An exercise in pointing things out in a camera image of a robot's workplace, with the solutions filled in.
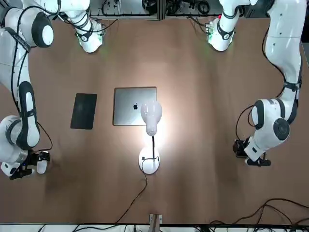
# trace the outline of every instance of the electrical wire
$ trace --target electrical wire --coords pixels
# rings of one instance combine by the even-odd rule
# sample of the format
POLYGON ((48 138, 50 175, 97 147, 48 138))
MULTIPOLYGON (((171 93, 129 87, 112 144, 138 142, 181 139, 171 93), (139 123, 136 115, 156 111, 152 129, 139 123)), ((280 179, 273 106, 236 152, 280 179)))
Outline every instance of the electrical wire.
POLYGON ((247 110, 249 110, 249 109, 252 108, 252 107, 253 107, 253 105, 250 105, 250 106, 248 106, 246 109, 244 109, 244 110, 240 113, 240 115, 239 115, 239 117, 238 117, 238 119, 237 119, 236 126, 235 126, 235 134, 236 134, 236 137, 237 137, 238 140, 241 140, 241 139, 239 138, 239 136, 238 136, 238 133, 237 133, 237 127, 238 127, 239 120, 240 120, 242 114, 245 113, 247 110))
MULTIPOLYGON (((262 218, 262 215, 263 215, 263 212, 264 212, 264 208, 265 208, 265 207, 268 207, 268 208, 271 208, 271 209, 277 211, 278 213, 280 213, 281 215, 283 215, 285 218, 287 218, 287 219, 289 220, 289 222, 290 222, 290 224, 291 224, 291 225, 290 225, 290 226, 291 226, 291 229, 290 229, 289 232, 294 232, 294 231, 295 231, 295 229, 293 229, 294 226, 299 226, 299 223, 309 220, 309 217, 306 217, 306 218, 303 218, 303 219, 301 219, 301 220, 299 220, 299 221, 297 221, 297 222, 295 222, 295 223, 292 223, 291 219, 290 219, 285 213, 283 213, 281 210, 277 209, 276 207, 267 204, 267 203, 272 202, 272 201, 289 202, 289 203, 295 204, 295 205, 297 205, 297 206, 300 206, 300 207, 302 207, 302 208, 309 209, 309 206, 300 204, 300 203, 295 202, 295 201, 292 201, 292 200, 288 200, 288 199, 285 199, 285 198, 271 198, 271 199, 268 199, 263 205, 261 205, 253 214, 250 214, 249 216, 241 217, 241 218, 237 219, 235 222, 232 223, 232 225, 235 225, 235 224, 237 224, 238 222, 240 222, 240 221, 242 221, 242 220, 245 220, 245 219, 248 219, 248 218, 252 218, 252 217, 254 217, 255 215, 257 215, 258 212, 261 212, 261 214, 260 214, 260 216, 259 216, 259 218, 258 218, 258 220, 257 220, 257 222, 256 222, 256 225, 258 225, 258 224, 260 223, 260 221, 261 221, 261 218, 262 218)), ((210 224, 213 224, 213 223, 215 223, 215 222, 216 222, 216 223, 219 223, 219 224, 221 224, 221 225, 224 225, 224 224, 225 224, 224 222, 219 221, 219 220, 214 220, 214 221, 210 222, 210 224)), ((263 229, 263 228, 255 228, 255 229, 253 230, 253 232, 258 232, 258 231, 261 230, 261 229, 263 229)))
POLYGON ((147 188, 148 186, 148 179, 147 179, 147 176, 144 172, 144 168, 143 168, 143 165, 144 165, 144 162, 146 160, 155 160, 157 159, 158 157, 155 157, 155 158, 146 158, 143 160, 143 162, 141 163, 141 171, 143 172, 144 176, 145 176, 145 179, 146 179, 146 184, 144 186, 144 188, 137 194, 137 196, 133 199, 133 201, 131 202, 130 206, 128 207, 128 209, 121 215, 121 217, 115 222, 115 224, 117 224, 125 215, 126 213, 129 211, 129 209, 131 208, 131 206, 133 205, 133 203, 136 201, 136 199, 145 191, 145 189, 147 188))
POLYGON ((40 152, 40 151, 50 151, 51 149, 53 149, 53 141, 50 138, 49 134, 47 133, 47 131, 44 129, 44 127, 38 122, 38 125, 42 128, 42 130, 45 132, 45 134, 47 135, 49 142, 50 142, 50 148, 48 149, 40 149, 40 150, 36 150, 34 151, 34 153, 40 152))
POLYGON ((23 60, 21 61, 21 64, 20 64, 20 69, 19 69, 18 79, 17 79, 17 87, 19 87, 19 81, 20 81, 21 70, 23 69, 24 62, 25 62, 25 59, 26 59, 27 54, 28 54, 28 51, 25 52, 24 57, 23 57, 23 60))
POLYGON ((76 231, 77 230, 77 228, 79 227, 80 225, 78 224, 76 227, 75 227, 75 229, 73 230, 73 231, 76 231))
POLYGON ((191 17, 191 16, 188 16, 187 18, 193 20, 193 21, 194 21, 194 24, 195 24, 195 23, 198 24, 198 26, 199 26, 199 28, 201 29, 201 31, 204 32, 205 34, 207 34, 206 31, 202 28, 202 27, 206 27, 205 24, 200 23, 199 20, 198 20, 198 18, 195 18, 195 19, 194 19, 194 18, 191 17))
POLYGON ((262 210, 261 210, 261 215, 260 215, 260 217, 259 217, 259 219, 258 219, 258 221, 257 221, 257 225, 260 223, 260 221, 261 221, 261 219, 262 219, 262 215, 263 215, 263 212, 264 212, 264 209, 265 209, 265 207, 269 207, 269 208, 272 208, 273 210, 275 210, 275 211, 277 211, 277 212, 279 212, 280 214, 282 214, 283 216, 285 216, 288 220, 289 220, 289 222, 290 222, 290 224, 292 225, 293 223, 292 223, 292 221, 291 221, 291 219, 286 215, 286 214, 284 214, 282 211, 280 211, 279 209, 277 209, 276 207, 273 207, 272 205, 269 205, 269 204, 265 204, 264 205, 264 207, 262 208, 262 210))
POLYGON ((301 220, 295 222, 294 224, 295 224, 295 225, 298 225, 299 223, 302 223, 302 222, 304 222, 304 221, 309 221, 309 217, 303 218, 303 219, 301 219, 301 220))
POLYGON ((251 122, 250 122, 250 114, 252 113, 252 109, 249 111, 249 113, 248 113, 248 118, 247 118, 247 120, 248 120, 248 124, 250 125, 250 126, 252 126, 252 127, 255 127, 255 125, 253 125, 253 124, 251 124, 251 122))
POLYGON ((120 226, 120 225, 113 225, 113 226, 109 226, 107 228, 100 228, 100 227, 93 227, 93 226, 87 226, 87 227, 83 227, 83 228, 79 228, 79 229, 74 229, 72 232, 78 232, 78 231, 82 231, 82 230, 86 230, 86 229, 94 229, 94 230, 99 230, 99 231, 105 231, 108 230, 110 228, 116 227, 116 226, 120 226))
POLYGON ((86 17, 86 15, 88 15, 87 13, 85 13, 84 14, 84 16, 82 17, 82 19, 81 20, 79 20, 78 22, 76 22, 76 23, 74 23, 74 25, 76 25, 76 24, 78 24, 78 23, 80 23, 80 22, 82 22, 83 21, 83 19, 86 17))
POLYGON ((103 231, 103 230, 107 230, 107 229, 113 228, 113 227, 115 227, 115 226, 119 226, 119 225, 116 225, 116 224, 126 215, 126 213, 130 210, 131 206, 132 206, 133 203, 136 201, 136 199, 145 191, 145 189, 146 189, 147 186, 148 186, 148 179, 147 179, 147 176, 146 176, 146 174, 145 174, 145 172, 144 172, 144 168, 143 168, 144 162, 145 162, 146 160, 155 160, 155 159, 157 159, 157 158, 158 158, 158 157, 155 157, 155 158, 146 158, 146 159, 144 159, 143 162, 141 163, 141 170, 142 170, 142 172, 143 172, 143 174, 144 174, 144 176, 145 176, 146 184, 145 184, 144 188, 143 188, 143 189, 137 194, 137 196, 133 199, 133 201, 131 202, 131 204, 129 205, 129 207, 126 209, 126 211, 125 211, 125 212, 119 217, 119 219, 114 223, 115 225, 110 226, 110 227, 107 227, 107 228, 84 227, 84 228, 80 228, 80 229, 77 229, 77 230, 75 229, 75 230, 73 230, 72 232, 78 232, 78 231, 81 231, 81 230, 84 230, 84 229, 97 229, 97 230, 103 231))
MULTIPOLYGON (((266 54, 265 54, 265 51, 264 51, 264 43, 265 43, 265 39, 266 39, 266 36, 267 36, 267 34, 268 34, 268 31, 269 31, 269 27, 268 27, 267 31, 265 32, 265 35, 264 35, 264 38, 263 38, 263 42, 262 42, 262 53, 263 53, 263 56, 268 60, 268 62, 271 63, 271 65, 274 66, 274 67, 281 73, 281 75, 283 76, 283 80, 284 80, 284 82, 285 82, 286 79, 285 79, 285 76, 284 76, 283 72, 281 71, 281 69, 279 69, 277 65, 273 64, 272 62, 270 62, 269 59, 267 58, 266 54)), ((283 90, 284 90, 284 86, 282 87, 282 90, 281 90, 280 93, 276 96, 276 98, 282 94, 283 90)))
POLYGON ((42 229, 46 226, 46 224, 44 224, 41 228, 39 228, 38 232, 41 232, 42 229))
POLYGON ((192 16, 188 16, 187 18, 191 19, 192 21, 194 21, 196 24, 202 26, 202 27, 205 27, 205 24, 202 24, 199 22, 199 20, 196 18, 194 19, 192 16))
POLYGON ((7 6, 10 6, 6 0, 2 0, 7 6))
POLYGON ((153 139, 153 158, 155 158, 155 137, 154 136, 152 136, 152 139, 153 139))
POLYGON ((72 22, 66 20, 69 24, 71 24, 74 28, 78 29, 78 30, 81 30, 81 31, 84 31, 84 32, 89 32, 89 33, 93 33, 93 32, 101 32, 101 31, 105 31, 107 28, 109 28, 110 26, 112 26, 116 21, 118 21, 118 19, 115 19, 111 24, 109 24, 107 27, 101 29, 101 30, 92 30, 92 31, 89 31, 89 30, 85 30, 85 29, 82 29, 82 28, 78 28, 78 26, 74 25, 72 22))
MULTIPOLYGON (((27 8, 25 8, 22 13, 20 14, 19 18, 18 18, 18 22, 17 22, 17 29, 16 29, 16 33, 17 33, 17 36, 19 35, 19 27, 20 27, 20 23, 21 23, 21 18, 22 16, 24 15, 24 13, 31 9, 31 8, 37 8, 37 9, 41 9, 42 11, 45 11, 47 12, 48 14, 51 14, 51 15, 58 15, 59 14, 59 11, 61 9, 61 0, 58 0, 58 10, 56 13, 52 13, 52 12, 49 12, 48 10, 40 7, 40 6, 29 6, 27 8)), ((18 110, 18 112, 20 112, 19 110, 19 107, 18 107, 18 104, 17 104, 17 101, 15 99, 15 96, 14 96, 14 88, 13 88, 13 79, 14 79, 14 68, 15 68, 15 63, 16 63, 16 56, 17 56, 17 49, 18 49, 18 40, 16 40, 16 43, 15 43, 15 51, 14 51, 14 57, 13 57, 13 64, 12 64, 12 72, 11 72, 11 94, 12 94, 12 98, 13 98, 13 101, 14 101, 14 104, 18 110)))

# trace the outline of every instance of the lamp head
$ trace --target lamp head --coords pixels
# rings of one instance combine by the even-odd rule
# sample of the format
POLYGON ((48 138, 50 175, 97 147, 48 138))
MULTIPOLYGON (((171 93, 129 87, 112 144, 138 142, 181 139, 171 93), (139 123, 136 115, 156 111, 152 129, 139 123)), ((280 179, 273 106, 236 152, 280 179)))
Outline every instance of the lamp head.
POLYGON ((147 101, 140 108, 140 114, 146 123, 146 132, 149 136, 156 134, 156 125, 162 117, 162 106, 158 101, 147 101))

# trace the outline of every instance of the power cord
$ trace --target power cord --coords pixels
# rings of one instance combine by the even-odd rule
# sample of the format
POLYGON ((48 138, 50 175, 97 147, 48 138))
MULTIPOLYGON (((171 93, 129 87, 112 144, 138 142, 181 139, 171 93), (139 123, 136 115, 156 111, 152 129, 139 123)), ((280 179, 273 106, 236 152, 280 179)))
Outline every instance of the power cord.
POLYGON ((118 19, 115 19, 111 24, 109 24, 107 27, 101 29, 101 30, 92 30, 92 31, 89 31, 89 30, 85 30, 85 29, 82 29, 80 28, 79 26, 75 25, 74 23, 68 21, 67 19, 64 19, 66 22, 68 22, 69 24, 71 24, 74 28, 78 29, 78 30, 81 30, 81 31, 84 31, 84 32, 88 32, 88 33, 93 33, 93 32, 101 32, 101 31, 105 31, 107 28, 111 27, 116 21, 118 21, 118 19))
MULTIPOLYGON (((19 27, 20 27, 20 23, 21 23, 21 18, 22 16, 24 15, 24 13, 31 9, 31 8, 37 8, 37 9, 40 9, 50 15, 58 15, 59 12, 60 12, 60 9, 61 9, 61 0, 58 0, 58 9, 57 9, 57 12, 56 13, 53 13, 53 12, 50 12, 40 6, 29 6, 27 8, 25 8, 22 13, 20 14, 19 18, 18 18, 18 22, 17 22, 17 29, 16 29, 16 34, 17 36, 19 35, 19 27)), ((14 69, 15 69, 15 63, 16 63, 16 56, 17 56, 17 49, 18 49, 18 40, 16 40, 16 44, 15 44, 15 51, 14 51, 14 57, 13 57, 13 64, 12 64, 12 72, 11 72, 11 93, 12 93, 12 98, 13 98, 13 101, 14 101, 14 104, 18 110, 18 112, 20 112, 19 110, 19 107, 18 107, 18 103, 15 99, 15 96, 14 96, 14 90, 13 90, 13 79, 14 79, 14 69)))
POLYGON ((188 16, 187 18, 191 19, 194 24, 198 24, 199 28, 201 29, 202 32, 204 32, 206 34, 206 31, 202 28, 202 27, 206 27, 205 24, 202 24, 199 22, 198 18, 193 18, 192 16, 188 16))
POLYGON ((238 136, 238 133, 237 133, 237 128, 238 128, 239 120, 240 120, 241 116, 243 115, 243 113, 245 113, 247 110, 249 110, 249 109, 252 108, 252 107, 253 107, 253 105, 250 105, 250 106, 248 106, 246 109, 244 109, 244 110, 240 113, 240 115, 239 115, 239 117, 238 117, 238 119, 237 119, 236 126, 235 126, 235 134, 236 134, 236 137, 237 137, 238 140, 241 140, 241 139, 239 138, 239 136, 238 136))
POLYGON ((154 136, 152 136, 152 139, 153 139, 153 158, 155 158, 155 137, 154 136))
POLYGON ((120 225, 113 225, 113 226, 109 226, 107 228, 99 228, 99 227, 87 226, 87 227, 83 227, 83 228, 77 229, 77 227, 76 227, 72 232, 78 232, 78 231, 82 231, 82 230, 86 230, 86 229, 94 229, 94 230, 99 230, 99 231, 105 231, 105 230, 108 230, 108 229, 116 227, 116 226, 120 226, 120 225))
POLYGON ((49 142, 50 142, 50 148, 48 149, 40 149, 40 150, 36 150, 34 151, 34 153, 40 152, 40 151, 50 151, 51 149, 53 149, 53 141, 50 138, 49 134, 47 133, 47 131, 44 129, 44 127, 38 122, 38 125, 42 128, 42 130, 45 132, 45 134, 47 135, 49 142))
POLYGON ((41 232, 45 226, 46 224, 44 224, 41 228, 39 228, 38 232, 41 232))
MULTIPOLYGON (((288 200, 288 199, 285 199, 285 198, 271 198, 271 199, 268 199, 263 205, 261 205, 253 214, 251 214, 251 215, 249 215, 249 216, 246 216, 246 217, 241 217, 241 218, 237 219, 235 222, 232 223, 232 225, 235 225, 235 224, 237 224, 238 222, 240 222, 240 221, 242 221, 242 220, 245 220, 245 219, 248 219, 248 218, 252 218, 252 217, 254 217, 255 215, 257 215, 257 214, 260 212, 259 218, 258 218, 258 220, 257 220, 257 222, 256 222, 256 224, 258 225, 258 224, 260 223, 260 221, 261 221, 262 216, 263 216, 263 212, 264 212, 264 208, 265 208, 265 207, 271 208, 271 209, 273 209, 273 210, 279 212, 279 213, 280 213, 281 215, 283 215, 285 218, 287 218, 287 219, 289 220, 290 224, 291 224, 291 230, 290 230, 290 232, 293 231, 293 226, 299 225, 299 223, 309 220, 309 217, 306 217, 306 218, 304 218, 304 219, 301 219, 301 220, 299 220, 299 221, 293 223, 292 220, 291 220, 285 213, 283 213, 281 210, 277 209, 276 207, 274 207, 274 206, 268 204, 269 202, 272 202, 272 201, 289 202, 289 203, 292 203, 292 204, 297 205, 297 206, 299 206, 299 207, 302 207, 302 208, 305 208, 305 209, 309 209, 309 206, 306 206, 306 205, 303 205, 303 204, 300 204, 300 203, 297 203, 297 202, 295 202, 295 201, 291 201, 291 200, 288 200)), ((213 224, 213 223, 216 223, 216 224, 219 223, 219 224, 221 224, 221 225, 225 225, 224 222, 218 221, 218 220, 214 220, 214 221, 210 222, 210 224, 213 224)), ((257 231, 260 230, 260 229, 261 229, 261 228, 255 228, 255 229, 253 230, 253 232, 257 232, 257 231)))
POLYGON ((27 54, 28 54, 28 51, 25 52, 24 57, 23 57, 23 60, 21 61, 21 64, 20 64, 20 69, 19 69, 18 79, 17 79, 17 87, 19 87, 19 81, 20 81, 21 70, 23 69, 24 62, 25 62, 25 59, 26 59, 26 57, 27 57, 27 54))
POLYGON ((129 205, 129 207, 126 209, 126 211, 119 217, 119 219, 114 223, 115 225, 113 226, 110 226, 110 227, 107 227, 107 228, 98 228, 98 227, 84 227, 84 228, 80 228, 80 229, 74 229, 72 232, 78 232, 78 231, 81 231, 81 230, 84 230, 84 229, 97 229, 97 230, 100 230, 100 231, 104 231, 104 230, 107 230, 107 229, 110 229, 110 228, 113 228, 113 227, 116 227, 116 226, 119 226, 119 225, 116 225, 125 215, 126 213, 130 210, 131 206, 133 205, 133 203, 136 201, 136 199, 141 196, 141 194, 146 190, 147 186, 148 186, 148 179, 147 179, 147 176, 144 172, 144 168, 143 168, 143 165, 144 165, 144 162, 146 160, 155 160, 157 159, 158 157, 155 157, 155 158, 146 158, 143 160, 143 162, 141 163, 141 170, 145 176, 145 179, 146 179, 146 184, 144 186, 144 188, 137 194, 137 196, 133 199, 133 201, 131 202, 131 204, 129 205))
POLYGON ((2 0, 7 6, 10 6, 6 0, 2 0))

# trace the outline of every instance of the black cable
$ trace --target black cable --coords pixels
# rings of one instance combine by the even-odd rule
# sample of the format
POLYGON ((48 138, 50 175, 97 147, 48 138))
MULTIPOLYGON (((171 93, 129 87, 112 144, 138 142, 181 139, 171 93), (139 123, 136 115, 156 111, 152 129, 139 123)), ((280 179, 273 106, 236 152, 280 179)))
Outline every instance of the black cable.
POLYGON ((19 80, 20 80, 21 70, 22 70, 22 68, 24 66, 24 62, 25 62, 27 54, 28 54, 28 52, 26 51, 25 54, 24 54, 23 60, 21 61, 21 64, 20 64, 20 69, 19 69, 19 74, 18 74, 18 79, 17 79, 17 87, 19 87, 19 80))
POLYGON ((3 0, 3 2, 7 5, 7 6, 10 6, 6 0, 3 0))
POLYGON ((204 32, 205 34, 207 34, 206 31, 202 28, 202 27, 206 27, 205 24, 200 23, 199 20, 198 20, 198 18, 194 19, 194 18, 191 17, 191 16, 188 16, 187 18, 193 20, 193 21, 194 21, 194 24, 195 24, 195 23, 198 24, 198 26, 199 26, 199 28, 201 29, 201 31, 204 32))
POLYGON ((250 125, 250 126, 252 126, 252 127, 255 127, 255 125, 253 125, 253 124, 251 124, 251 122, 250 122, 250 114, 251 114, 251 112, 252 112, 252 109, 249 111, 249 113, 248 113, 248 118, 247 118, 247 120, 248 120, 248 124, 250 125))
POLYGON ((133 205, 133 203, 136 201, 136 199, 137 199, 137 198, 145 191, 145 189, 147 188, 148 179, 147 179, 147 176, 146 176, 146 174, 145 174, 145 172, 144 172, 144 168, 143 168, 144 162, 145 162, 146 160, 155 160, 155 159, 157 159, 157 157, 156 157, 156 158, 146 158, 146 159, 144 159, 143 162, 141 163, 141 171, 143 172, 143 174, 144 174, 144 176, 145 176, 146 184, 145 184, 144 188, 143 188, 143 189, 137 194, 137 196, 133 199, 133 201, 131 202, 131 204, 129 205, 129 207, 126 209, 126 211, 125 211, 125 212, 120 216, 120 218, 114 223, 115 225, 110 226, 110 227, 107 227, 107 228, 104 228, 104 229, 98 228, 98 227, 84 227, 84 228, 80 228, 80 229, 78 229, 78 230, 74 230, 73 232, 78 232, 78 231, 81 231, 81 230, 84 230, 84 229, 97 229, 97 230, 103 231, 103 230, 107 230, 107 229, 109 229, 109 228, 113 228, 113 227, 115 227, 115 226, 119 226, 119 225, 116 225, 116 224, 126 215, 126 213, 129 211, 129 209, 131 208, 131 206, 133 205))
POLYGON ((79 26, 77 26, 76 24, 80 23, 80 22, 85 18, 86 15, 88 15, 88 14, 85 13, 81 20, 79 20, 79 21, 76 22, 76 23, 73 23, 77 29, 79 29, 79 28, 78 28, 79 26))
POLYGON ((44 127, 38 122, 38 125, 42 128, 42 130, 45 132, 45 134, 47 135, 49 141, 50 141, 50 148, 48 149, 40 149, 37 151, 34 151, 34 153, 40 152, 40 151, 50 151, 51 149, 53 149, 53 141, 52 139, 49 137, 49 134, 46 132, 46 130, 44 129, 44 127))
POLYGON ((238 133, 237 133, 237 127, 238 127, 238 123, 239 123, 240 117, 242 116, 242 114, 243 114, 245 111, 247 111, 248 109, 250 109, 250 108, 252 108, 252 107, 253 107, 253 105, 250 105, 250 106, 248 106, 246 109, 244 109, 244 110, 240 113, 240 115, 239 115, 239 117, 238 117, 238 119, 237 119, 236 126, 235 126, 235 134, 236 134, 236 137, 238 138, 238 140, 241 140, 241 139, 239 138, 239 136, 238 136, 238 133))
POLYGON ((130 204, 130 206, 128 207, 128 209, 126 209, 126 211, 121 215, 121 217, 115 222, 115 224, 117 224, 117 223, 126 215, 126 213, 129 211, 129 209, 131 208, 131 206, 133 205, 133 203, 136 201, 136 199, 145 191, 145 189, 146 189, 146 187, 147 187, 147 185, 148 185, 148 179, 147 179, 147 176, 146 176, 146 174, 145 174, 145 172, 144 172, 143 165, 144 165, 144 162, 145 162, 146 160, 155 160, 155 159, 157 159, 157 157, 156 157, 156 158, 146 158, 146 159, 144 159, 143 162, 141 163, 141 171, 143 172, 143 174, 144 174, 144 176, 145 176, 146 184, 145 184, 144 188, 143 188, 143 189, 137 194, 137 196, 133 199, 133 201, 131 202, 131 204, 130 204))
POLYGON ((196 24, 202 26, 202 27, 205 27, 205 24, 202 24, 199 22, 199 20, 196 18, 194 19, 192 16, 188 16, 187 18, 191 19, 192 21, 194 21, 196 24))
MULTIPOLYGON (((271 63, 271 62, 269 61, 269 59, 267 58, 267 56, 266 56, 266 54, 265 54, 265 51, 264 51, 264 42, 265 42, 266 35, 268 34, 268 31, 269 31, 269 27, 268 27, 268 29, 267 29, 265 35, 264 35, 264 38, 263 38, 263 42, 262 42, 262 53, 263 53, 263 56, 268 60, 268 62, 271 63)), ((271 65, 274 66, 274 67, 281 73, 281 75, 283 76, 283 80, 284 80, 284 82, 285 82, 285 81, 286 81, 286 80, 285 80, 285 76, 284 76, 283 72, 281 71, 281 69, 279 69, 278 66, 275 65, 275 64, 273 64, 273 63, 271 63, 271 65)), ((281 90, 280 93, 276 96, 276 98, 282 94, 283 90, 284 90, 284 86, 282 87, 282 90, 281 90)))
POLYGON ((301 223, 301 222, 304 222, 304 221, 309 221, 309 217, 303 218, 303 219, 301 219, 301 220, 295 222, 294 224, 297 225, 297 224, 299 224, 299 223, 301 223))
POLYGON ((72 232, 78 232, 78 231, 82 231, 82 230, 86 230, 86 229, 94 229, 94 230, 104 231, 104 230, 108 230, 108 229, 116 227, 116 226, 120 226, 120 225, 113 225, 113 226, 110 226, 110 227, 107 227, 107 228, 99 228, 99 227, 87 226, 87 227, 83 227, 83 228, 74 230, 72 232))
POLYGON ((213 223, 220 223, 220 224, 225 224, 224 222, 222 222, 222 221, 219 221, 219 220, 214 220, 214 221, 211 221, 209 224, 213 224, 213 223))
POLYGON ((103 28, 103 29, 101 29, 101 30, 94 30, 94 31, 89 31, 89 30, 84 30, 84 29, 82 29, 82 28, 78 28, 78 27, 76 27, 72 22, 70 22, 70 21, 68 21, 68 20, 66 20, 69 24, 71 24, 74 28, 76 28, 76 29, 78 29, 78 30, 81 30, 81 31, 85 31, 85 32, 89 32, 89 33, 93 33, 93 32, 101 32, 101 31, 105 31, 107 28, 109 28, 111 25, 113 25, 116 21, 118 21, 118 19, 115 19, 111 24, 109 24, 107 27, 105 27, 105 28, 103 28))
POLYGON ((104 15, 104 6, 105 6, 105 3, 107 2, 107 0, 104 1, 104 3, 102 4, 102 14, 104 15))
POLYGON ((77 228, 78 228, 79 226, 80 226, 80 224, 78 224, 78 225, 75 227, 75 229, 73 230, 73 232, 76 231, 77 228))
MULTIPOLYGON (((58 5, 58 10, 57 10, 57 13, 52 13, 52 12, 49 12, 47 11, 46 9, 40 7, 40 6, 29 6, 27 8, 25 8, 22 13, 20 14, 19 18, 18 18, 18 22, 17 22, 17 29, 16 29, 16 33, 17 33, 17 36, 19 34, 19 27, 20 27, 20 22, 21 22, 21 18, 22 16, 24 15, 24 13, 31 9, 31 8, 37 8, 37 9, 41 9, 51 15, 56 15, 59 13, 60 11, 60 8, 61 8, 61 3, 58 5)), ((14 96, 14 88, 13 88, 13 79, 14 79, 14 68, 15 68, 15 62, 16 62, 16 56, 17 56, 17 49, 18 49, 18 40, 16 40, 16 44, 15 44, 15 51, 14 51, 14 57, 13 57, 13 64, 12 64, 12 72, 11 72, 11 94, 12 94, 12 98, 13 98, 13 101, 14 101, 14 104, 16 106, 16 108, 18 109, 18 112, 19 112, 19 107, 18 107, 18 104, 17 104, 17 101, 15 99, 15 96, 14 96)))
POLYGON ((46 224, 44 224, 41 228, 39 228, 38 232, 41 232, 42 229, 46 226, 46 224))
POLYGON ((153 139, 153 159, 155 158, 155 137, 154 136, 152 136, 152 139, 153 139))
POLYGON ((264 207, 263 207, 262 210, 261 210, 261 215, 260 215, 258 221, 256 222, 257 225, 260 223, 260 221, 261 221, 261 219, 262 219, 262 215, 263 215, 263 212, 264 212, 264 209, 265 209, 266 206, 269 207, 269 208, 272 208, 273 210, 275 210, 275 211, 277 211, 277 212, 279 212, 280 214, 282 214, 283 216, 285 216, 285 217, 289 220, 289 222, 290 222, 291 225, 293 224, 292 221, 291 221, 291 219, 290 219, 286 214, 284 214, 282 211, 280 211, 280 210, 277 209, 276 207, 273 207, 272 205, 264 204, 264 207))
POLYGON ((268 202, 272 202, 272 201, 289 202, 289 203, 293 203, 293 204, 295 204, 295 205, 298 205, 298 206, 300 206, 300 207, 309 209, 309 206, 306 206, 306 205, 303 205, 303 204, 301 204, 301 203, 298 203, 298 202, 295 202, 295 201, 292 201, 292 200, 289 200, 289 199, 285 199, 285 198, 270 198, 270 199, 268 199, 264 204, 267 204, 268 202))

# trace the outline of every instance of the lamp base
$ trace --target lamp base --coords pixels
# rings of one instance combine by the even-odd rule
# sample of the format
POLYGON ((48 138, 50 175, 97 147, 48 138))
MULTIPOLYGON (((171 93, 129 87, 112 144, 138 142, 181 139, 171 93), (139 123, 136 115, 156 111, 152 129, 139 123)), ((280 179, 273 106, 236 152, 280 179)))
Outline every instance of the lamp base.
POLYGON ((139 165, 142 172, 145 174, 153 174, 155 173, 160 165, 160 154, 156 148, 154 148, 154 157, 156 159, 149 159, 153 158, 153 148, 152 147, 144 147, 140 151, 139 156, 139 165))

